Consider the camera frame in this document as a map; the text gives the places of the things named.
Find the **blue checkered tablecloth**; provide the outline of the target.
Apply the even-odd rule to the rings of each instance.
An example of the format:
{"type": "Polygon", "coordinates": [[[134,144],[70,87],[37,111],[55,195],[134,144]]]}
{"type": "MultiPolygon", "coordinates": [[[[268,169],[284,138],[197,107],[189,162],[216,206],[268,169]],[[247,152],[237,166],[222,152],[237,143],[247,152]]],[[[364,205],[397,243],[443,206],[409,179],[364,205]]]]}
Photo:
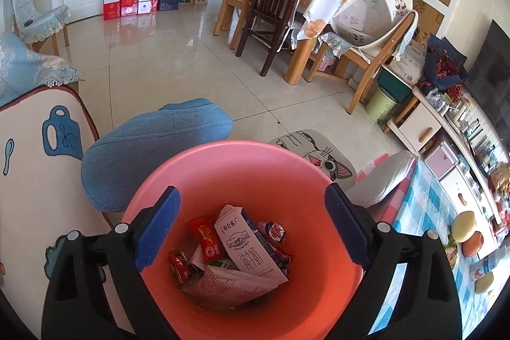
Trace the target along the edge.
{"type": "MultiPolygon", "coordinates": [[[[429,167],[423,161],[415,161],[401,185],[402,190],[370,208],[373,218],[410,235],[423,235],[426,230],[433,229],[446,243],[450,225],[461,209],[454,206],[429,167]]],[[[509,277],[509,260],[503,259],[493,270],[494,281],[488,291],[477,293],[470,275],[470,266],[477,260],[460,255],[452,270],[460,300],[464,339],[482,323],[509,277]]]]}

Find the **pink storage box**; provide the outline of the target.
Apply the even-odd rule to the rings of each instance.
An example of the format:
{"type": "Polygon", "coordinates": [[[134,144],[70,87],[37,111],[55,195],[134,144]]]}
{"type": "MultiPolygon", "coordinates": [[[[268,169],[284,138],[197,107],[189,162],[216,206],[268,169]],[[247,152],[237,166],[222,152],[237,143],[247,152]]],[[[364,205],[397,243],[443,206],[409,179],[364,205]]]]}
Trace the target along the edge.
{"type": "Polygon", "coordinates": [[[458,162],[456,152],[445,141],[437,143],[425,155],[425,164],[431,169],[431,172],[434,173],[437,179],[442,179],[447,175],[458,162]]]}

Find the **cat face floor mat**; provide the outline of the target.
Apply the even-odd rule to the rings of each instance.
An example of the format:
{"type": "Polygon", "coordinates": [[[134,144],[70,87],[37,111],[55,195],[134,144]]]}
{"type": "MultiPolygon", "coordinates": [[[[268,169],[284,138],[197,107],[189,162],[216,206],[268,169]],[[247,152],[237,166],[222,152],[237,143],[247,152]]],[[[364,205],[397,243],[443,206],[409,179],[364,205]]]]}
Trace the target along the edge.
{"type": "Polygon", "coordinates": [[[271,144],[309,161],[344,191],[356,183],[357,173],[353,164],[329,139],[317,131],[297,130],[272,140],[271,144]]]}

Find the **red orange snack bag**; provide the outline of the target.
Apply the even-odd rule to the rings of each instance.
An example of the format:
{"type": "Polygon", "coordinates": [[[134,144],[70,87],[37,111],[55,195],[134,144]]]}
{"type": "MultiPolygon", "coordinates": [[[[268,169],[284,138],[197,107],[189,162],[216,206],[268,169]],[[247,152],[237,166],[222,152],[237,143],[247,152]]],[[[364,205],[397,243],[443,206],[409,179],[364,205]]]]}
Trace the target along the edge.
{"type": "Polygon", "coordinates": [[[215,229],[211,217],[199,217],[187,223],[195,240],[199,243],[205,264],[223,261],[227,253],[215,229]]]}

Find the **cream cartoon sofa cushion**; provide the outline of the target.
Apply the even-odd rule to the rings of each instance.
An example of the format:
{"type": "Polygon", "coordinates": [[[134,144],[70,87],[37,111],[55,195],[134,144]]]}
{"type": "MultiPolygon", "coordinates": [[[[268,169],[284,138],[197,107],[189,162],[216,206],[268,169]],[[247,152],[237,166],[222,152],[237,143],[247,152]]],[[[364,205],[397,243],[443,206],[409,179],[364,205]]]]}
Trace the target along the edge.
{"type": "Polygon", "coordinates": [[[1,108],[1,291],[35,336],[49,283],[47,250],[71,230],[111,229],[80,178],[81,160],[97,139],[68,87],[39,87],[1,108]]]}

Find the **pink plastic trash bin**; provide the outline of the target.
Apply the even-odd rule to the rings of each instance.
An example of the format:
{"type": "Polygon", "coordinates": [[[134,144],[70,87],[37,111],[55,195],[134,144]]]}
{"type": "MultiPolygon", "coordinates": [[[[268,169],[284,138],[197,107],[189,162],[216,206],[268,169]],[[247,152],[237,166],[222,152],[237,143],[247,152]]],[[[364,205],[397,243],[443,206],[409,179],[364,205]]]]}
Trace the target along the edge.
{"type": "Polygon", "coordinates": [[[326,339],[361,281],[327,212],[329,177],[315,156],[256,141],[218,141],[165,161],[130,200],[125,222],[173,187],[179,203],[142,279],[179,339],[326,339]],[[278,279],[239,306],[217,306],[181,284],[170,256],[200,249],[208,224],[230,261],[278,279]]]}

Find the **blue round cushion stool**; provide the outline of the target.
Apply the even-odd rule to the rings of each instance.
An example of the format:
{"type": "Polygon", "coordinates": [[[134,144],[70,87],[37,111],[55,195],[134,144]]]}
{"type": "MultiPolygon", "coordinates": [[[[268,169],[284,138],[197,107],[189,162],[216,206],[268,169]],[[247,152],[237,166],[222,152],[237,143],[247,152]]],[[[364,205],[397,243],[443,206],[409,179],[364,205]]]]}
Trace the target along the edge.
{"type": "Polygon", "coordinates": [[[133,117],[85,151],[80,172],[85,196],[98,211],[125,211],[161,164],[195,146],[226,140],[232,128],[227,112],[205,98],[133,117]]]}

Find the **yellow pear left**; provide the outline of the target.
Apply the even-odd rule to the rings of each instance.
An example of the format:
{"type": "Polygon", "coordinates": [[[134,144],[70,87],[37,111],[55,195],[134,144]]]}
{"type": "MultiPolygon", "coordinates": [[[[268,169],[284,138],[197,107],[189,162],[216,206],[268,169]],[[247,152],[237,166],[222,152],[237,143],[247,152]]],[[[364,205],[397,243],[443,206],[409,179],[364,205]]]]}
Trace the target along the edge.
{"type": "Polygon", "coordinates": [[[459,213],[451,224],[451,235],[456,242],[466,242],[476,230],[476,215],[473,211],[459,213]]]}

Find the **dining table with cloth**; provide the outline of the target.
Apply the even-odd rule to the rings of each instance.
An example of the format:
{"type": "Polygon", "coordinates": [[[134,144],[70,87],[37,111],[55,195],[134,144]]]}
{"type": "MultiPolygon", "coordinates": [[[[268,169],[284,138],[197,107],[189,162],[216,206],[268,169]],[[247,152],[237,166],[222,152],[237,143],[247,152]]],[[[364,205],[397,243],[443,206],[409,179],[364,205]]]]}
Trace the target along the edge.
{"type": "Polygon", "coordinates": [[[303,24],[294,30],[291,39],[295,50],[285,73],[284,80],[290,85],[298,84],[309,57],[317,43],[317,37],[331,21],[334,14],[353,0],[299,0],[297,12],[303,24]]]}

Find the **yellow pear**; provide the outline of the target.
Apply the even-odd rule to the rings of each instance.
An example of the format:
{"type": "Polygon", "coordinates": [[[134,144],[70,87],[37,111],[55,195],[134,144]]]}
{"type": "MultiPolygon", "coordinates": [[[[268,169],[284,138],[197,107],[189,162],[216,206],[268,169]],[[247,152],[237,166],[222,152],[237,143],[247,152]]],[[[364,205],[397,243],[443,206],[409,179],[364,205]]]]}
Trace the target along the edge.
{"type": "Polygon", "coordinates": [[[476,294],[483,294],[486,291],[488,291],[489,288],[491,288],[491,285],[494,282],[494,274],[492,271],[485,273],[476,280],[475,284],[475,293],[476,294]]]}
{"type": "Polygon", "coordinates": [[[451,235],[456,242],[466,242],[476,230],[476,215],[473,211],[459,213],[451,224],[451,235]]]}

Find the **white paper receipt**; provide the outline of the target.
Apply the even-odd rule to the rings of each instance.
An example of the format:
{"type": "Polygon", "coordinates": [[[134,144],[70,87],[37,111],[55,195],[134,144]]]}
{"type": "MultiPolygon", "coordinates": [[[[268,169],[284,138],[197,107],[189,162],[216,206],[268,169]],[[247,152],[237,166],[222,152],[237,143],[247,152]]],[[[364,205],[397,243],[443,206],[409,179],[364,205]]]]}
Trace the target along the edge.
{"type": "Polygon", "coordinates": [[[216,306],[235,308],[264,296],[278,285],[276,279],[206,265],[199,277],[183,285],[182,291],[216,306]]]}

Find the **yellow pear right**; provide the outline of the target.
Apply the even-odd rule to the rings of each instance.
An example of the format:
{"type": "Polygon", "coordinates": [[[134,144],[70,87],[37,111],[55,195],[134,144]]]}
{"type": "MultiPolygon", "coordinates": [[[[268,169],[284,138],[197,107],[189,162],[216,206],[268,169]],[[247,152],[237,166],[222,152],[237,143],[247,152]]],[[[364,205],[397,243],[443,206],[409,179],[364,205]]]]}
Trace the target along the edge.
{"type": "Polygon", "coordinates": [[[475,293],[476,294],[483,294],[486,291],[488,291],[489,288],[491,288],[491,285],[494,282],[494,274],[492,271],[485,273],[476,280],[475,284],[475,293]]]}

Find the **white milk carton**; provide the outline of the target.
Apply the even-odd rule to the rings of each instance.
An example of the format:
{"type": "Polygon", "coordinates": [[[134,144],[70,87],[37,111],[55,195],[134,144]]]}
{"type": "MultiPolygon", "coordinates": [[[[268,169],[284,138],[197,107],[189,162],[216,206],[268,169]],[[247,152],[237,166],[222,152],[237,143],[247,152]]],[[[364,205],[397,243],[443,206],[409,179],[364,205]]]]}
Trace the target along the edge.
{"type": "Polygon", "coordinates": [[[266,241],[242,207],[226,205],[215,222],[215,229],[230,259],[241,272],[288,281],[284,263],[266,241]]]}

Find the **cream TV cabinet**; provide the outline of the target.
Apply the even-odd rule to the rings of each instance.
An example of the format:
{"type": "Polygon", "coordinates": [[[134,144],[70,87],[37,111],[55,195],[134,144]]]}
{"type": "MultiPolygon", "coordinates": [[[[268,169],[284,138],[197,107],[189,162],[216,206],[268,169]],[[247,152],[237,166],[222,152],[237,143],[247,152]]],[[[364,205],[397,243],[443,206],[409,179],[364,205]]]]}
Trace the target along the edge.
{"type": "Polygon", "coordinates": [[[419,88],[412,89],[404,107],[385,122],[383,131],[391,131],[408,150],[424,159],[437,179],[443,180],[455,171],[462,178],[456,188],[461,203],[474,202],[488,220],[504,223],[488,178],[478,167],[467,139],[419,88]]]}

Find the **green waste bin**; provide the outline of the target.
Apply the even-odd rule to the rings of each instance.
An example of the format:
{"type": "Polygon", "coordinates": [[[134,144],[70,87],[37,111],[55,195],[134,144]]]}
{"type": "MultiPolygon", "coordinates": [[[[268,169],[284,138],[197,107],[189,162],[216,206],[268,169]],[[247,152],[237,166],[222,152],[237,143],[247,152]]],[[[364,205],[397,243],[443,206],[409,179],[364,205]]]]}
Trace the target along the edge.
{"type": "Polygon", "coordinates": [[[378,122],[385,120],[397,104],[398,101],[391,93],[385,88],[378,86],[367,102],[366,112],[368,117],[378,122]]]}

